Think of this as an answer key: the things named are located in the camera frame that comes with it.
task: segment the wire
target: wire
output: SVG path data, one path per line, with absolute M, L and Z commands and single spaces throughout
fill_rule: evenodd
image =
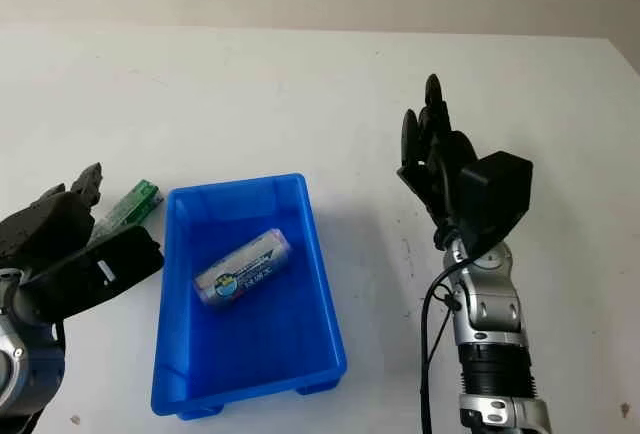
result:
M 440 343 L 440 339 L 442 337 L 442 333 L 444 332 L 444 327 L 446 326 L 446 321 L 449 320 L 449 316 L 451 315 L 451 310 L 447 312 L 445 316 L 445 322 L 440 326 L 440 331 L 438 332 L 438 336 L 436 337 L 436 341 L 434 343 L 433 351 L 429 351 L 429 338 L 427 333 L 427 321 L 429 319 L 429 305 L 431 304 L 431 298 L 435 297 L 435 292 L 438 286 L 443 286 L 447 288 L 442 281 L 447 279 L 451 274 L 460 269 L 465 268 L 473 261 L 475 261 L 475 257 L 468 257 L 456 264 L 452 264 L 447 267 L 444 271 L 442 271 L 438 276 L 431 282 L 429 288 L 427 289 L 427 293 L 424 296 L 424 302 L 422 304 L 422 315 L 420 319 L 420 330 L 422 334 L 422 374 L 420 376 L 420 418 L 422 422 L 422 432 L 423 434 L 432 434 L 431 430 L 431 406 L 429 403 L 429 366 L 431 364 L 431 359 L 433 354 L 435 354 L 435 348 L 438 347 Z
M 440 330 L 438 331 L 436 340 L 434 341 L 433 347 L 429 352 L 429 357 L 427 358 L 427 368 L 431 365 L 431 360 L 433 359 L 433 355 L 436 353 L 438 344 L 440 344 L 440 339 L 442 339 L 442 334 L 444 333 L 444 329 L 445 327 L 447 327 L 447 321 L 449 321 L 449 317 L 451 317 L 451 308 L 447 309 L 447 313 L 444 316 L 444 320 L 442 321 L 442 324 L 440 324 Z

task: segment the robotic arm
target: robotic arm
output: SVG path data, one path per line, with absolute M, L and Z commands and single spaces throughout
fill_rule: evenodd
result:
M 141 226 L 89 238 L 100 164 L 0 222 L 0 432 L 28 434 L 64 376 L 64 319 L 162 267 Z
M 427 342 L 429 303 L 445 279 L 454 311 L 464 394 L 460 420 L 474 434 L 550 434 L 544 401 L 536 398 L 512 256 L 503 239 L 529 208 L 533 164 L 506 152 L 478 159 L 469 139 L 451 129 L 435 74 L 427 80 L 419 118 L 402 126 L 398 175 L 425 204 L 436 224 L 434 242 L 446 251 L 445 271 L 425 297 L 422 317 L 422 430 L 431 433 Z

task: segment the blue tray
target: blue tray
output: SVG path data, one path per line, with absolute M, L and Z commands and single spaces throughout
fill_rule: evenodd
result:
M 193 277 L 270 228 L 291 244 L 287 267 L 226 308 L 204 305 Z M 165 241 L 156 414 L 195 419 L 232 401 L 338 384 L 347 361 L 304 177 L 175 189 Z

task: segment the table surface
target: table surface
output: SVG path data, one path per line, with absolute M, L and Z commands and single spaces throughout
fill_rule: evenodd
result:
M 141 178 L 166 193 L 301 172 L 349 360 L 332 391 L 157 417 L 157 273 L 68 320 L 65 379 L 36 433 L 416 432 L 420 297 L 442 256 L 395 170 L 431 72 L 479 154 L 534 162 L 508 241 L 554 430 L 637 432 L 640 78 L 607 41 L 16 26 L 0 59 L 0 214 L 95 161 L 98 216 Z M 160 241 L 162 211 L 148 221 Z M 432 371 L 434 432 L 463 432 L 450 329 Z

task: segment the battery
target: battery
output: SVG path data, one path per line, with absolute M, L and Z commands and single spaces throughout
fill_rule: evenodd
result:
M 280 270 L 290 253 L 282 231 L 270 229 L 198 275 L 198 296 L 216 307 L 227 305 Z
M 91 239 L 107 235 L 129 224 L 140 224 L 162 202 L 158 186 L 142 179 L 93 227 Z

